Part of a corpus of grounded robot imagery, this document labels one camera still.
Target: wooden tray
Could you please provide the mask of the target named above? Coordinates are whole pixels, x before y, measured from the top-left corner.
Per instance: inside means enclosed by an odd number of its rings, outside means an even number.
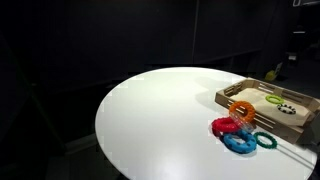
[[[275,104],[265,100],[269,94],[281,96],[285,104],[295,107],[297,113],[291,115],[280,112]],[[225,108],[240,100],[250,102],[256,109],[254,124],[292,144],[297,142],[304,129],[320,114],[319,99],[252,78],[218,91],[215,98]],[[242,107],[237,110],[246,113]]]

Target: ring toy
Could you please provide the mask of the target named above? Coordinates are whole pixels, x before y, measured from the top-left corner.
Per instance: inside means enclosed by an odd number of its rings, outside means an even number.
[[[218,118],[212,122],[212,129],[220,132],[236,132],[239,127],[230,117]]]
[[[278,106],[279,111],[286,113],[286,114],[296,114],[296,109],[293,108],[292,106],[288,106],[286,104],[279,104]],[[288,109],[290,109],[291,111],[285,110],[283,109],[283,107],[286,107]]]
[[[244,131],[248,132],[248,133],[252,133],[252,131],[254,130],[253,126],[251,123],[249,122],[245,122],[241,120],[241,114],[238,113],[237,111],[235,112],[231,112],[230,113],[230,117],[231,119],[234,121],[234,123],[240,127],[241,129],[243,129]]]
[[[231,104],[231,106],[229,107],[229,115],[236,112],[236,109],[240,106],[244,107],[248,111],[247,115],[244,117],[240,117],[240,119],[245,122],[251,122],[255,116],[256,111],[254,107],[246,101],[236,101],[235,103]]]
[[[256,132],[254,135],[254,138],[256,139],[257,141],[257,144],[259,144],[261,147],[263,148],[266,148],[266,149],[275,149],[277,148],[277,141],[276,139],[274,139],[271,135],[269,135],[268,133],[265,133],[265,132]],[[259,136],[263,136],[265,138],[268,138],[272,143],[271,144],[265,144],[265,143],[262,143],[260,140],[259,140]]]
[[[283,104],[284,100],[276,95],[268,95],[266,96],[266,100],[272,104]]]
[[[235,141],[232,136],[236,135],[243,139],[244,143]],[[257,142],[252,134],[239,130],[236,133],[226,133],[223,137],[224,144],[232,151],[240,154],[248,154],[254,151],[257,147]]]

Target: orange ring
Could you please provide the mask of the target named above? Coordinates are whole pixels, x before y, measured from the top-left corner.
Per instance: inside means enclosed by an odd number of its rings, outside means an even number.
[[[256,114],[256,110],[247,101],[236,101],[235,103],[231,104],[231,106],[229,107],[229,114],[236,111],[236,109],[240,106],[244,107],[248,111],[247,115],[245,117],[242,117],[241,119],[245,122],[251,122]]]

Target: green ring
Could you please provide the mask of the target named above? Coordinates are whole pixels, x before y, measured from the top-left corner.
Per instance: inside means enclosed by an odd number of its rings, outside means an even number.
[[[278,142],[271,135],[269,135],[269,134],[267,134],[265,132],[256,132],[253,136],[256,139],[257,144],[259,144],[261,147],[266,148],[266,149],[275,149],[275,148],[277,148]],[[259,140],[258,136],[263,136],[263,137],[268,138],[272,142],[272,144],[264,144],[264,143],[262,143]]]
[[[266,100],[272,104],[283,104],[284,103],[284,100],[281,97],[276,96],[276,95],[268,95],[268,96],[266,96]]]

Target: white round table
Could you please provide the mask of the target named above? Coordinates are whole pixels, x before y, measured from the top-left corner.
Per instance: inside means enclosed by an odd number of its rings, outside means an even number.
[[[131,180],[307,179],[317,155],[275,135],[278,148],[228,150],[211,122],[228,116],[215,93],[245,79],[205,68],[166,68],[134,76],[110,91],[96,134],[111,163]]]

